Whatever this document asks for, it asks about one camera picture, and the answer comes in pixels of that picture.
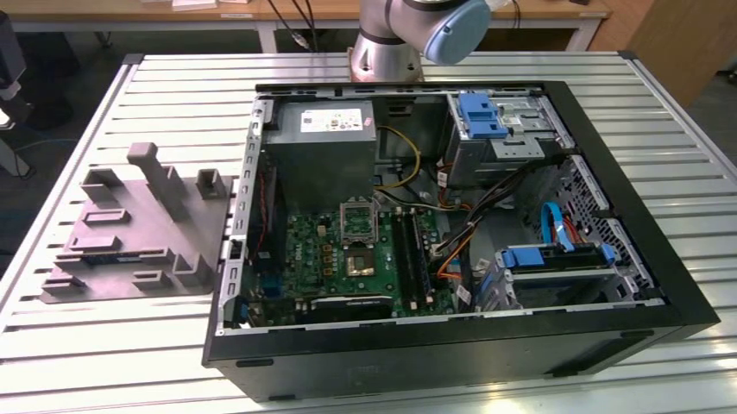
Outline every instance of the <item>open computer tower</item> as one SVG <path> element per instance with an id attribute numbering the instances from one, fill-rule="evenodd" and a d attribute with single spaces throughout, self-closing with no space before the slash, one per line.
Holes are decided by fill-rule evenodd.
<path id="1" fill-rule="evenodd" d="M 718 322 L 565 83 L 258 92 L 203 360 L 255 401 L 595 373 Z"/>

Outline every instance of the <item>motherboard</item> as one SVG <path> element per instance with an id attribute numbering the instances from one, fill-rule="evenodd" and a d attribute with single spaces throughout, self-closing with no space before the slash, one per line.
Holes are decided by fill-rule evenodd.
<path id="1" fill-rule="evenodd" d="M 351 206 L 288 216 L 286 268 L 262 286 L 270 298 L 263 301 L 267 325 L 299 323 L 300 314 L 314 314 L 315 307 L 335 311 L 350 300 L 375 301 L 390 310 L 387 317 L 454 313 L 451 291 L 429 272 L 430 247 L 439 240 L 433 212 L 372 214 Z M 346 237 L 371 233 L 371 240 Z"/>

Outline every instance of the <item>ram slot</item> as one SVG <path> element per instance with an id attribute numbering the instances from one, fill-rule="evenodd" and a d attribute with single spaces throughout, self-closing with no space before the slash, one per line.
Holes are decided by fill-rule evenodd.
<path id="1" fill-rule="evenodd" d="M 427 260 L 424 259 L 423 238 L 416 224 L 416 215 L 412 209 L 404 215 L 406 244 L 410 246 L 408 253 L 412 263 L 414 288 L 416 297 L 426 304 L 433 302 L 430 274 L 427 273 Z"/>
<path id="2" fill-rule="evenodd" d="M 391 215 L 391 238 L 394 241 L 394 258 L 398 269 L 399 292 L 402 294 L 402 304 L 406 309 L 416 309 L 416 294 L 415 294 L 415 274 L 411 270 L 412 258 L 410 256 L 411 247 L 406 243 L 404 234 L 404 215 L 402 209 L 398 208 L 395 214 Z"/>

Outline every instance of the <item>slotted metal worktable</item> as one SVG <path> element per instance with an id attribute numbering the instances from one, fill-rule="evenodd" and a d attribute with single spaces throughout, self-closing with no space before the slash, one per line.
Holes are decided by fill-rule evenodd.
<path id="1" fill-rule="evenodd" d="M 40 284 L 87 199 L 77 183 L 89 167 L 141 178 L 127 148 L 152 141 L 180 176 L 203 167 L 235 175 L 255 85 L 347 81 L 347 58 L 147 56 L 115 77 L 0 282 L 1 413 L 737 409 L 737 172 L 641 64 L 615 53 L 482 53 L 454 67 L 426 64 L 424 75 L 567 82 L 722 322 L 593 377 L 260 407 L 200 367 L 210 296 L 45 305 Z"/>

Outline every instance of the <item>power supply label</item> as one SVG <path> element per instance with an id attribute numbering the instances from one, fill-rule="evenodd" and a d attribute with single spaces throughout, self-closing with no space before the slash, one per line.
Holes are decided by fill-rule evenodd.
<path id="1" fill-rule="evenodd" d="M 302 113 L 300 132 L 360 131 L 364 122 L 360 110 L 306 110 Z"/>

